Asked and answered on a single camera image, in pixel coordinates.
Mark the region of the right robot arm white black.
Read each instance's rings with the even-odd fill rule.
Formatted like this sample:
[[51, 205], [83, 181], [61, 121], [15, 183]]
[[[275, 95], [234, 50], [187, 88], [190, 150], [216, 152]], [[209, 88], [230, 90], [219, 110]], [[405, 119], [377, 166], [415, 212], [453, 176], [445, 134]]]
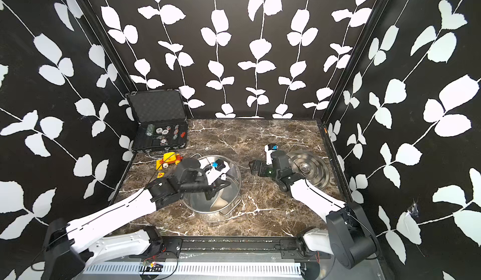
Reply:
[[269, 149], [265, 161], [250, 161], [249, 168], [251, 174], [273, 180], [282, 192], [309, 207], [326, 223], [327, 230], [312, 229], [301, 235], [309, 252], [331, 254], [348, 269], [380, 255], [380, 244], [362, 206], [335, 199], [315, 187], [309, 180], [313, 164]]

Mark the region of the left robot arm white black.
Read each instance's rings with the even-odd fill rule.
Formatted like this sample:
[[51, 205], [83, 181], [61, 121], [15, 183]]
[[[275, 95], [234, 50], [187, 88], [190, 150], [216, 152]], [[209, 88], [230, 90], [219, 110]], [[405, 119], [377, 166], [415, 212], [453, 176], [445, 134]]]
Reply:
[[174, 173], [152, 179], [130, 197], [70, 222], [53, 221], [41, 250], [42, 279], [73, 279], [87, 266], [120, 256], [141, 255], [155, 241], [155, 231], [111, 237], [118, 228], [180, 201], [186, 193], [203, 193], [207, 200], [231, 185], [231, 164], [223, 159], [183, 159]]

